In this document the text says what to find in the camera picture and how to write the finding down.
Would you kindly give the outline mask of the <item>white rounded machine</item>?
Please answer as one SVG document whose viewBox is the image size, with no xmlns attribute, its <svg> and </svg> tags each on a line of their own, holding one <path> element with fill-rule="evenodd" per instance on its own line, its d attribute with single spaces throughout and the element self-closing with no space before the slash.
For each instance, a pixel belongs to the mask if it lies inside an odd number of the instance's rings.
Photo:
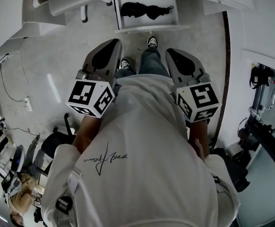
<svg viewBox="0 0 275 227">
<path fill-rule="evenodd" d="M 11 171 L 20 172 L 25 160 L 25 150 L 22 145 L 19 145 L 11 159 Z"/>
</svg>

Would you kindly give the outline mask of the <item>black cloth item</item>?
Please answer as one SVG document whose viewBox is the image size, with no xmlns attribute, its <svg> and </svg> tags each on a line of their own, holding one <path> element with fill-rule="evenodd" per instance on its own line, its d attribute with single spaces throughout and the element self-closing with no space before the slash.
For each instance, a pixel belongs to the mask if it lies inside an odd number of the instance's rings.
<svg viewBox="0 0 275 227">
<path fill-rule="evenodd" d="M 121 7 L 120 15 L 123 17 L 135 18 L 146 15 L 148 18 L 155 20 L 159 16 L 169 14 L 173 8 L 173 6 L 162 8 L 156 5 L 146 6 L 138 2 L 126 2 Z"/>
</svg>

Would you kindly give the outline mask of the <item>person's right forearm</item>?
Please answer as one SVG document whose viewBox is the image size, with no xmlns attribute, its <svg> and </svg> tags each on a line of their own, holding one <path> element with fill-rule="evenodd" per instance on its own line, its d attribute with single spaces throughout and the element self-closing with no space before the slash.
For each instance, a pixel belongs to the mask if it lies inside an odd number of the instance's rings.
<svg viewBox="0 0 275 227">
<path fill-rule="evenodd" d="M 204 160 L 209 155 L 209 140 L 207 130 L 207 120 L 193 122 L 190 125 L 189 143 L 202 160 Z"/>
</svg>

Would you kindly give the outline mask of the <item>black and white sneaker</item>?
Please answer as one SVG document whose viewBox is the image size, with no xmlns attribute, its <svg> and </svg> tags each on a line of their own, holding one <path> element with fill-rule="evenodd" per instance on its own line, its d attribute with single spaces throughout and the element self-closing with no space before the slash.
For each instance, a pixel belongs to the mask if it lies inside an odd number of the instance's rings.
<svg viewBox="0 0 275 227">
<path fill-rule="evenodd" d="M 156 36 L 151 35 L 147 40 L 147 48 L 158 48 L 158 40 Z"/>
<path fill-rule="evenodd" d="M 119 65 L 119 69 L 129 69 L 131 68 L 131 62 L 129 61 L 128 58 L 126 57 L 123 57 L 121 60 L 120 60 L 120 65 Z"/>
</svg>

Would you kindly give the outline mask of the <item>black shoulder bag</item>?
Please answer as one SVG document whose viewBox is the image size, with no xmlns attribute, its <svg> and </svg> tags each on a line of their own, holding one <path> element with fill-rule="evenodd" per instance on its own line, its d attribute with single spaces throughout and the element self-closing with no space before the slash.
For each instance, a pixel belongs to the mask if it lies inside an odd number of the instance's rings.
<svg viewBox="0 0 275 227">
<path fill-rule="evenodd" d="M 273 79 L 275 76 L 274 71 L 269 67 L 262 64 L 255 66 L 251 70 L 251 75 L 249 79 L 249 86 L 252 89 L 257 89 L 262 85 L 269 86 L 269 80 Z"/>
</svg>

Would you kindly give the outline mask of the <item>dark floor strip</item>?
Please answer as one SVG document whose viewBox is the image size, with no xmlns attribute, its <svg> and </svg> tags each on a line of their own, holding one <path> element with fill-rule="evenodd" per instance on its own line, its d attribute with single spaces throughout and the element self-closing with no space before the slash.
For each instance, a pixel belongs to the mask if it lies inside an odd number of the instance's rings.
<svg viewBox="0 0 275 227">
<path fill-rule="evenodd" d="M 225 76 L 224 76 L 224 88 L 223 88 L 223 95 L 222 95 L 222 106 L 220 110 L 220 115 L 217 123 L 217 128 L 215 131 L 215 135 L 213 137 L 212 147 L 216 146 L 217 139 L 221 130 L 221 125 L 222 125 L 226 101 L 227 101 L 227 95 L 229 91 L 230 69 L 231 69 L 231 38 L 230 38 L 229 19 L 228 19 L 227 11 L 223 11 L 222 16 L 223 16 L 224 30 L 225 30 L 225 50 L 226 50 Z"/>
</svg>

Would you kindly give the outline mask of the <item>dark framed window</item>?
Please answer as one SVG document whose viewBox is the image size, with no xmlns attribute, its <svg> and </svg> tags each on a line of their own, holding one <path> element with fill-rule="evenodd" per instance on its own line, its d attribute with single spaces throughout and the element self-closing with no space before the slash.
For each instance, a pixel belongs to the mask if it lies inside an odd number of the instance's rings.
<svg viewBox="0 0 275 227">
<path fill-rule="evenodd" d="M 254 90 L 254 102 L 249 108 L 253 118 L 252 124 L 259 129 L 260 136 L 266 137 L 271 142 L 270 145 L 275 151 L 275 76 L 269 80 L 269 86 L 262 85 Z"/>
</svg>

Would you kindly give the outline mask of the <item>person's left forearm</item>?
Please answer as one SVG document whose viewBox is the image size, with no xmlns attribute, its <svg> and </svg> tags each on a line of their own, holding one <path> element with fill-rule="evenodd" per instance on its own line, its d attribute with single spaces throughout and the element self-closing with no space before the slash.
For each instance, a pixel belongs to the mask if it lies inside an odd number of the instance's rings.
<svg viewBox="0 0 275 227">
<path fill-rule="evenodd" d="M 78 152 L 81 154 L 90 145 L 92 140 L 96 137 L 99 132 L 102 119 L 84 116 L 81 122 L 80 128 L 76 134 L 73 141 L 73 146 L 77 148 Z"/>
</svg>

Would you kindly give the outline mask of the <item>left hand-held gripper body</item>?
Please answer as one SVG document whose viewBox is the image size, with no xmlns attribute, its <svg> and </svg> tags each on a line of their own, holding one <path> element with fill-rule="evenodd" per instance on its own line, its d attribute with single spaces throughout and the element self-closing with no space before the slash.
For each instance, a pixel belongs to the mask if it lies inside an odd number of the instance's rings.
<svg viewBox="0 0 275 227">
<path fill-rule="evenodd" d="M 78 114 L 101 118 L 113 104 L 120 85 L 115 73 L 108 70 L 104 75 L 79 70 L 74 80 L 70 81 L 65 104 Z"/>
</svg>

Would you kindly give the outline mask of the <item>white drawer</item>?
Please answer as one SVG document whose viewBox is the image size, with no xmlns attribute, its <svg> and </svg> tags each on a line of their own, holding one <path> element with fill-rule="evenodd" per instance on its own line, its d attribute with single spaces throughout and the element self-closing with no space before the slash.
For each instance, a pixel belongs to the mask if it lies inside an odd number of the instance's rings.
<svg viewBox="0 0 275 227">
<path fill-rule="evenodd" d="M 142 33 L 153 31 L 185 30 L 189 25 L 181 25 L 178 18 L 176 0 L 114 0 L 115 12 L 118 23 L 116 34 L 120 33 Z M 134 16 L 122 16 L 121 8 L 126 2 L 138 2 L 140 4 L 151 6 L 156 5 L 160 8 L 171 8 L 169 14 L 158 16 L 155 20 L 147 15 L 135 18 Z"/>
</svg>

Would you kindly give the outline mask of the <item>black office chair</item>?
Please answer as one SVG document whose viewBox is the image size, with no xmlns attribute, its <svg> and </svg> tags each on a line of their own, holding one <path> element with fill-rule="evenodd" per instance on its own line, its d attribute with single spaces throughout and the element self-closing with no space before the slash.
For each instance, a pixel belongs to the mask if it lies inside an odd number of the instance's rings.
<svg viewBox="0 0 275 227">
<path fill-rule="evenodd" d="M 59 132 L 58 127 L 54 127 L 53 132 L 49 135 L 43 142 L 41 146 L 41 150 L 50 158 L 54 158 L 55 151 L 59 145 L 62 144 L 72 144 L 75 137 L 76 132 L 78 130 L 79 124 L 77 122 L 72 123 L 70 126 L 68 119 L 72 118 L 81 122 L 80 118 L 72 117 L 68 113 L 66 113 L 63 117 L 66 131 L 67 133 Z"/>
</svg>

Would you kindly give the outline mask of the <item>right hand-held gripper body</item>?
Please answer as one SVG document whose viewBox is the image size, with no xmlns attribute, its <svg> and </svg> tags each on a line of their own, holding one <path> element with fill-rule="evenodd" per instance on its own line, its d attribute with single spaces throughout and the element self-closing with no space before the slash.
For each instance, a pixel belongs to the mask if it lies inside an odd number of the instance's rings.
<svg viewBox="0 0 275 227">
<path fill-rule="evenodd" d="M 210 119 L 220 108 L 220 95 L 216 84 L 205 73 L 176 89 L 176 104 L 189 122 Z"/>
</svg>

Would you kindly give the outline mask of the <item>person's white shirt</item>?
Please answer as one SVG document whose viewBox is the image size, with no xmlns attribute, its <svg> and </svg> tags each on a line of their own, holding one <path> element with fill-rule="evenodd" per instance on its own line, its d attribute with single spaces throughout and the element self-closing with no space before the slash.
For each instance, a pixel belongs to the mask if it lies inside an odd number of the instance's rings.
<svg viewBox="0 0 275 227">
<path fill-rule="evenodd" d="M 42 197 L 48 227 L 230 227 L 240 201 L 224 160 L 202 160 L 161 75 L 120 78 L 115 104 L 81 154 L 55 151 Z M 213 176 L 220 179 L 214 182 Z M 70 196 L 66 215 L 56 207 Z"/>
</svg>

